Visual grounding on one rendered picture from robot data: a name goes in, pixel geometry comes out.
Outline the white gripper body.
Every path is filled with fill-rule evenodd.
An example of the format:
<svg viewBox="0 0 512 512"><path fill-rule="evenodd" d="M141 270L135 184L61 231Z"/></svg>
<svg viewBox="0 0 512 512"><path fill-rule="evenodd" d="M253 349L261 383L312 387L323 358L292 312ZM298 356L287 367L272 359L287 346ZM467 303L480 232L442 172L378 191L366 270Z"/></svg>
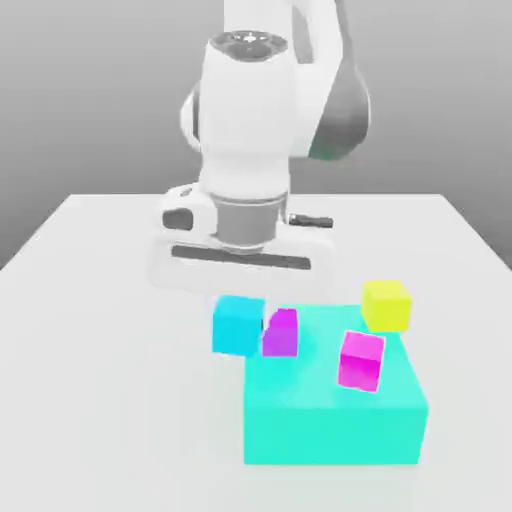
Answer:
<svg viewBox="0 0 512 512"><path fill-rule="evenodd" d="M148 252L159 287L210 296L328 299L335 291L335 244L312 228L283 227L258 253L229 252L215 239L160 235Z"/></svg>

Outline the small cyan cube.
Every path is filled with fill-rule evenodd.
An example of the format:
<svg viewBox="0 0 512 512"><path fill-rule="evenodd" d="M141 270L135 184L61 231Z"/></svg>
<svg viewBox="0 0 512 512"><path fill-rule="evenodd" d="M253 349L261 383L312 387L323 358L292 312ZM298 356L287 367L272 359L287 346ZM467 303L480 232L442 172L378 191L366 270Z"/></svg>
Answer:
<svg viewBox="0 0 512 512"><path fill-rule="evenodd" d="M223 295L212 317L212 350L215 353L251 357L263 332L265 301Z"/></svg>

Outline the small purple cube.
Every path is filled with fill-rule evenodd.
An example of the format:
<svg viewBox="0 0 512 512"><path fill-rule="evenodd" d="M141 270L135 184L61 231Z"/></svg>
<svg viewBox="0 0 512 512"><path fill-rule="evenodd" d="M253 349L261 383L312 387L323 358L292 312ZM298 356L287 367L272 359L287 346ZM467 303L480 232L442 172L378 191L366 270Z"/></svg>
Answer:
<svg viewBox="0 0 512 512"><path fill-rule="evenodd" d="M299 324L294 308L279 308L270 317L263 335L264 357L286 358L298 355Z"/></svg>

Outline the small magenta cube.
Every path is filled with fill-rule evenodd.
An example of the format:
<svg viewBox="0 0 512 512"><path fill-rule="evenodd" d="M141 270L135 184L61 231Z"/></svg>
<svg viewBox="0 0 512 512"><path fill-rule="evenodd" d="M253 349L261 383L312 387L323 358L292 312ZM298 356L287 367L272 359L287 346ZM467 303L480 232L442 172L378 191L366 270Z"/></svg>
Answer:
<svg viewBox="0 0 512 512"><path fill-rule="evenodd" d="M340 349L337 383L339 386L376 393L386 340L382 336L346 331Z"/></svg>

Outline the small yellow cube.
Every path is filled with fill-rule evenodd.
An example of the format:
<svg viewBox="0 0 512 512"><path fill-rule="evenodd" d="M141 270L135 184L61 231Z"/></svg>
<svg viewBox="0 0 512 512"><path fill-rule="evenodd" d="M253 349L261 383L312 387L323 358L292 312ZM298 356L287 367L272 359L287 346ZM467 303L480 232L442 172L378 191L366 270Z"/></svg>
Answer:
<svg viewBox="0 0 512 512"><path fill-rule="evenodd" d="M361 315L370 332L405 332L409 328L412 296L399 280L363 283Z"/></svg>

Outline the large turquoise box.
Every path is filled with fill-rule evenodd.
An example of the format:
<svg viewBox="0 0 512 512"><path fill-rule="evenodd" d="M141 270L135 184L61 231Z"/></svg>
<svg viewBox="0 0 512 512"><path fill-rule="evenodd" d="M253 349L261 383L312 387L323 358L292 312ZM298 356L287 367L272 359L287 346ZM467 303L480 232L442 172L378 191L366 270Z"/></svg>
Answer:
<svg viewBox="0 0 512 512"><path fill-rule="evenodd" d="M343 337L367 330L357 305L299 305L295 358L245 362L244 461L252 465L413 465L428 402L397 333L385 334L376 392L337 382Z"/></svg>

